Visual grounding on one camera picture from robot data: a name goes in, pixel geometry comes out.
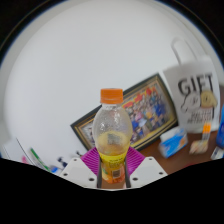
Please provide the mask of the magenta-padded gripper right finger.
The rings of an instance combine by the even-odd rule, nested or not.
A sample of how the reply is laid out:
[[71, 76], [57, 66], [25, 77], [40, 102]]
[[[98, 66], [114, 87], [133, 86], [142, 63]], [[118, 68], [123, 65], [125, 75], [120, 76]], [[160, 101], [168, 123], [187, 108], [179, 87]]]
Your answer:
[[143, 187], [167, 175], [154, 157], [145, 157], [134, 148], [128, 149], [125, 166], [127, 188]]

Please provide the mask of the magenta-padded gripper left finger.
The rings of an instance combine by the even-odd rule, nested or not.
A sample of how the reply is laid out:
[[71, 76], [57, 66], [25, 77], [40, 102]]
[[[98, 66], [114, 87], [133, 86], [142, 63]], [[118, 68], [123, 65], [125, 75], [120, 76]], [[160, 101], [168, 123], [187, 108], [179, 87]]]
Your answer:
[[100, 188], [102, 185], [101, 162], [96, 148], [80, 158], [73, 158], [60, 176], [84, 188]]

